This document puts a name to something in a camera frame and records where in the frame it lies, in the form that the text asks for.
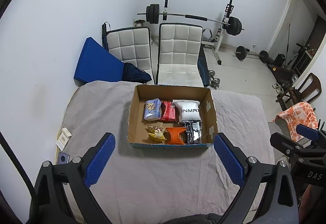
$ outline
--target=wooden chair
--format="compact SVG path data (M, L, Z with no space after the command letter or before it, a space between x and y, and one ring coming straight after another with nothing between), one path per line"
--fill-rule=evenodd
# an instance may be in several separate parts
M305 88L301 92L300 90L302 89L302 87L305 85L305 83L307 82L307 80L310 77L312 78L311 83L309 84L309 86L307 88ZM307 98L310 94L312 94L315 90L318 90L318 93L315 96L313 96L312 98L310 98L307 101L307 103L312 102L314 99L316 99L322 93L322 85L321 85L318 77L316 75L314 75L313 73L309 73L307 78L304 80L304 82L301 84L301 86L298 89L296 89L292 86L288 87L284 91L283 94L278 95L278 99L276 100L276 102L279 102L282 110L285 111L287 109L285 103L287 103L289 100L292 100L293 104L303 102L304 99ZM289 97L289 99L287 99L285 103L282 99L284 96Z

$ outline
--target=orange and white fabric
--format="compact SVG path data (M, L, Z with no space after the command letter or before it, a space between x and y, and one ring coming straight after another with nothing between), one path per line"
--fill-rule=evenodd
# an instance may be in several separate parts
M278 118L282 118L286 121L291 139L295 142L303 138L303 136L296 133L295 129L298 124L303 124L313 129L318 127L314 110L311 105L306 102L297 103L289 109L277 114L275 120Z

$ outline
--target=dark door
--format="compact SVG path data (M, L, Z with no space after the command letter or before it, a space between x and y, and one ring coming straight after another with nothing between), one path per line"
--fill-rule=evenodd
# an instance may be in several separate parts
M310 36L306 42L308 49L317 50L323 41L326 32L326 21L318 15L314 28L312 29Z

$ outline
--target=cardboard box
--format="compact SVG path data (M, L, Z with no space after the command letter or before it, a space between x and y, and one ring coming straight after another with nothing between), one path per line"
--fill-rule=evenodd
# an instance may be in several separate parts
M179 112L176 109L177 122L165 122L161 120L144 120L144 108L149 99L159 98L161 101L172 100L196 100L200 102L199 114L202 119L202 139L201 144L196 145L168 145L170 134L164 133L166 142L152 140L148 135L147 125L157 125L163 127L178 127ZM158 148L208 148L213 144L213 138L217 134L216 111L214 108L211 90L208 88L188 87L188 86L167 86L167 85L137 85L131 101L128 117L128 137L127 141L133 147L158 147Z

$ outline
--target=metal screw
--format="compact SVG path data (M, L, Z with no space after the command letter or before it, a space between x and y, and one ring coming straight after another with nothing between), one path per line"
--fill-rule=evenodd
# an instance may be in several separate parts
M73 159L72 159L72 162L73 163L79 163L80 161L81 161L82 159L80 158L80 157L74 157Z
M48 167L49 165L50 165L50 162L48 160L43 162L43 164L42 164L43 167Z
M256 162L257 162L257 159L256 159L255 157L249 157L249 158L248 158L248 161L249 161L250 163L256 163Z
M286 167L286 162L285 162L284 160L281 160L281 161L280 161L280 165L281 165L282 167Z

